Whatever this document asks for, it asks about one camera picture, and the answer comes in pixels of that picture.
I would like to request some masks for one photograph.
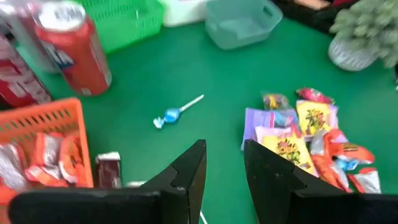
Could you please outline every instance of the potted plant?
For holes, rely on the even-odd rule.
[[[337,66],[359,71],[377,58],[386,67],[398,62],[398,1],[360,0],[336,16],[329,57]]]

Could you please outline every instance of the chocolate bar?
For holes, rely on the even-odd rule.
[[[120,189],[120,155],[118,152],[99,154],[95,158],[96,187]]]

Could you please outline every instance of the soda can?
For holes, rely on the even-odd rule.
[[[37,0],[1,1],[0,16],[16,41],[31,58],[34,58],[39,69],[49,73],[60,73],[58,65],[44,49],[34,30],[32,14],[39,10],[39,5],[40,2]]]
[[[36,34],[79,94],[104,93],[112,82],[94,22],[72,1],[46,2],[35,15]]]
[[[3,35],[0,35],[0,95],[13,108],[51,101],[49,92]]]

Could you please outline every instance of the white container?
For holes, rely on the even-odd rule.
[[[207,0],[160,0],[165,6],[163,25],[176,27],[205,20]]]

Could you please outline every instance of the green tablecloth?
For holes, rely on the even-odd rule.
[[[398,193],[395,152],[398,95],[392,70],[380,62],[362,72],[334,66],[331,38],[284,19],[263,43],[219,49],[204,24],[173,29],[108,56],[114,82],[107,93],[80,97],[91,157],[119,151],[123,182],[148,180],[197,139],[208,143],[203,213],[209,223],[256,223],[240,145],[246,107],[262,108],[261,91],[283,93],[310,86],[340,107],[340,128],[376,156],[384,193]],[[61,76],[41,74],[56,99],[75,96]],[[165,109],[195,97],[178,124],[156,130]]]

